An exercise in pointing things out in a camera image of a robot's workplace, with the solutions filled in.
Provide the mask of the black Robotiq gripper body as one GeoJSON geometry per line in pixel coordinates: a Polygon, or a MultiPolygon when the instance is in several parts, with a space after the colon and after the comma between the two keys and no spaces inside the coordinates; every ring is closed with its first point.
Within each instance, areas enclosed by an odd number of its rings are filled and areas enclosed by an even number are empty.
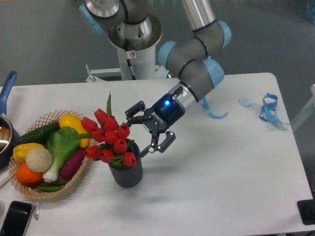
{"type": "Polygon", "coordinates": [[[144,121],[143,124],[152,133],[154,124],[157,123],[157,133],[165,133],[184,114],[181,105],[170,94],[165,94],[151,108],[145,110],[144,116],[146,118],[151,116],[151,119],[144,121]]]}

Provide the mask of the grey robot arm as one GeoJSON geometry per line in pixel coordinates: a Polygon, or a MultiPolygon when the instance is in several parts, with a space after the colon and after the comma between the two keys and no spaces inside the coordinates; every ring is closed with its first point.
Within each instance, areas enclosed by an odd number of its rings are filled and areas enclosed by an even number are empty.
{"type": "Polygon", "coordinates": [[[152,107],[138,102],[126,111],[128,125],[142,124],[151,133],[141,156],[164,152],[176,138],[170,126],[224,79],[212,55],[230,42],[229,26],[216,19],[208,0],[184,0],[182,6],[193,37],[184,43],[168,41],[159,50],[161,24],[148,11],[147,1],[86,0],[79,8],[89,28],[98,35],[106,33],[116,47],[123,80],[152,79],[157,62],[179,79],[152,107]]]}

